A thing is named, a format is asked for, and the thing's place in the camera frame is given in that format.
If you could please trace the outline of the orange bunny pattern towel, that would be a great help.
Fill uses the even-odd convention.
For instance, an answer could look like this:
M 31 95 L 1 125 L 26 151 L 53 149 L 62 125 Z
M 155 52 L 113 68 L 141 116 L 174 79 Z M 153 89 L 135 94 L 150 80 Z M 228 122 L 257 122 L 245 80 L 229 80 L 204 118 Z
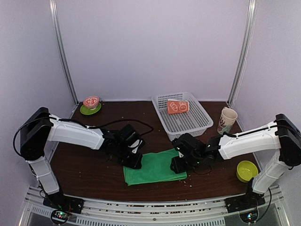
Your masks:
M 175 99 L 167 100 L 167 113 L 169 115 L 186 113 L 189 110 L 190 110 L 190 104 L 188 101 L 180 101 Z

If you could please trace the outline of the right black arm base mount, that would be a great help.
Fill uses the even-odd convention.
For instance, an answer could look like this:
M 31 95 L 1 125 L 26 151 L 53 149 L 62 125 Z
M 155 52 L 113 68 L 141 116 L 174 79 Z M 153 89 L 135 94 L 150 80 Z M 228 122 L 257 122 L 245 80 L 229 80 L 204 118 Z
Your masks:
M 264 193 L 257 193 L 249 186 L 245 194 L 226 198 L 225 206 L 228 213 L 256 208 L 265 204 Z

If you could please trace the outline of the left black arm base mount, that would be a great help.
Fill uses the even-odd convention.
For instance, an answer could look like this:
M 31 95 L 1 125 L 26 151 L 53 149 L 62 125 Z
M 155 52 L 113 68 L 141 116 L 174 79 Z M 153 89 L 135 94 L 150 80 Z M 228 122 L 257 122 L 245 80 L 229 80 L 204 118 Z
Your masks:
M 43 205 L 62 210 L 64 212 L 80 214 L 84 205 L 84 200 L 81 198 L 66 196 L 60 190 L 54 194 L 45 193 Z

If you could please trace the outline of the white plastic mesh basket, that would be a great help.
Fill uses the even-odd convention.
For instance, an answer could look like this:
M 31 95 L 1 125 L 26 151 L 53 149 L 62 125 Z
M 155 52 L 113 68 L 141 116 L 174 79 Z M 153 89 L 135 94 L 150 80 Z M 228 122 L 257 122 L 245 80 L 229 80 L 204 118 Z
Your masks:
M 168 114 L 167 101 L 169 99 L 180 102 L 187 101 L 190 107 L 189 111 L 186 113 Z M 189 133 L 194 137 L 201 136 L 207 128 L 214 124 L 203 106 L 189 92 L 156 95 L 152 96 L 151 100 L 170 141 L 184 133 Z

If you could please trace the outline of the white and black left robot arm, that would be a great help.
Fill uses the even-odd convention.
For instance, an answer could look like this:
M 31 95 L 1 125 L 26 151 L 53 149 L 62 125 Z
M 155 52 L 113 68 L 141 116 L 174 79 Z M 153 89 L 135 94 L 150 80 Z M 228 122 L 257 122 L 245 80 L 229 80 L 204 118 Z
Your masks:
M 135 170 L 142 167 L 143 156 L 138 150 L 145 141 L 130 124 L 120 130 L 108 130 L 59 118 L 41 107 L 16 131 L 14 138 L 17 137 L 20 149 L 15 152 L 30 165 L 46 197 L 57 209 L 65 208 L 68 200 L 45 157 L 48 141 L 101 150 L 115 156 L 122 166 Z

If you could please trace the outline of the green microfiber towel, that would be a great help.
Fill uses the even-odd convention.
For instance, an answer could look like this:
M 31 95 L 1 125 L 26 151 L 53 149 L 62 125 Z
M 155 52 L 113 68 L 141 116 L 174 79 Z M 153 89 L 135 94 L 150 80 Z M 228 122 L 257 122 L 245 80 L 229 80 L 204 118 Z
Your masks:
M 170 169 L 172 158 L 178 156 L 174 149 L 160 153 L 147 153 L 142 157 L 140 169 L 123 168 L 124 180 L 128 186 L 169 182 L 187 178 L 187 173 L 176 174 Z

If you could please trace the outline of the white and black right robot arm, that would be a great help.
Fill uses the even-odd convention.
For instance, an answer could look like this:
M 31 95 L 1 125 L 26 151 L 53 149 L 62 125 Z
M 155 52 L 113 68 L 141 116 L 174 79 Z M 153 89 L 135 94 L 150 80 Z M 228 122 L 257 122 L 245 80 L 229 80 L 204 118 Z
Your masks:
M 265 170 L 248 183 L 248 191 L 241 197 L 241 204 L 250 208 L 267 192 L 286 170 L 301 163 L 301 132 L 284 115 L 262 127 L 236 134 L 223 133 L 211 137 L 206 143 L 189 133 L 172 141 L 178 156 L 172 158 L 170 168 L 176 174 L 195 169 L 199 165 L 211 165 L 236 156 L 263 150 L 276 152 Z

